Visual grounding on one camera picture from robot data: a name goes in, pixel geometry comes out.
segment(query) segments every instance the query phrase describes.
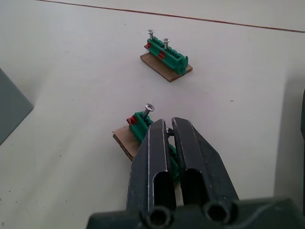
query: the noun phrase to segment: gray object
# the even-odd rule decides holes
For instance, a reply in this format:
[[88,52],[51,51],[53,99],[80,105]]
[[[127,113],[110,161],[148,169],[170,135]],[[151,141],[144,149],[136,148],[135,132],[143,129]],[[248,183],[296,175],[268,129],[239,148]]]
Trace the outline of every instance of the gray object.
[[0,68],[0,145],[32,109],[30,101]]

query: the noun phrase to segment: green terminal block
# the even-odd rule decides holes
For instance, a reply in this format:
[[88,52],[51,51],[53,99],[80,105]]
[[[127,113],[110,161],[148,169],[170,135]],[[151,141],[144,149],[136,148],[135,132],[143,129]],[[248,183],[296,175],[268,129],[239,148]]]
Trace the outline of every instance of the green terminal block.
[[[153,123],[153,121],[149,118],[148,115],[144,119],[142,117],[143,117],[143,112],[136,112],[132,117],[127,119],[127,122],[129,124],[129,129],[140,143],[142,143],[142,141],[144,140],[146,133],[148,131],[148,127]],[[170,148],[171,166],[173,172],[172,174],[173,181],[176,185],[178,185],[180,183],[180,179],[179,179],[178,165],[176,163],[177,153],[176,153],[176,149],[172,145],[169,145],[169,148]]]
[[147,44],[144,46],[152,55],[157,57],[168,67],[173,69],[178,75],[186,74],[188,66],[188,57],[183,56],[176,50],[168,46],[169,39],[164,39],[164,43],[158,38],[152,36],[147,39]]

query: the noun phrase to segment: white surface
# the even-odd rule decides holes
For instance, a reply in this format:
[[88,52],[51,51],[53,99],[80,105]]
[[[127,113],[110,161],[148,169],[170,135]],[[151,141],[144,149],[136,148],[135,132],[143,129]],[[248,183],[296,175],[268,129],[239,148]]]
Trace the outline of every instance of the white surface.
[[57,0],[305,31],[303,0]]
[[[35,105],[0,146],[3,228],[83,229],[93,212],[124,209],[130,162],[111,132],[147,102],[156,107],[153,120],[194,124],[240,198],[279,188],[301,206],[303,34],[31,0],[1,4],[0,66]],[[148,28],[171,38],[194,71],[168,83],[142,63]],[[281,142],[293,149],[277,162]]]

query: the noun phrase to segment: screw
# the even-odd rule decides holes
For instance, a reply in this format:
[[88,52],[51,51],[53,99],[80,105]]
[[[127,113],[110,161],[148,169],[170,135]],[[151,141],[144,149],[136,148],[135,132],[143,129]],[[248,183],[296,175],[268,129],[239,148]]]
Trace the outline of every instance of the screw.
[[142,114],[142,118],[145,119],[150,111],[154,111],[154,106],[151,104],[146,104],[145,111]]
[[154,30],[148,30],[147,33],[149,34],[149,38],[151,40],[153,40],[153,33],[154,33]]
[[171,40],[168,38],[164,38],[162,41],[164,43],[164,49],[168,50],[168,42],[170,42]]
[[167,133],[167,138],[169,138],[170,136],[173,136],[173,129],[167,127],[166,128],[166,133]]

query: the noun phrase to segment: cardboard base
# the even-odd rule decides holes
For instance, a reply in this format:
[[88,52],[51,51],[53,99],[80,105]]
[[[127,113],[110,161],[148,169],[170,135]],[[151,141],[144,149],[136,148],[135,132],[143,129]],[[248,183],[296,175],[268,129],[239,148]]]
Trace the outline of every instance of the cardboard base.
[[[154,69],[157,73],[163,76],[163,78],[166,79],[168,82],[172,82],[185,75],[178,75],[173,69],[169,68],[166,64],[164,64],[150,52],[140,56],[140,59],[150,68]],[[193,67],[191,65],[188,65],[186,68],[186,74],[191,72],[192,70]]]
[[117,143],[119,143],[127,157],[132,161],[139,150],[140,143],[132,134],[129,127],[124,126],[123,128],[113,131],[112,136]]

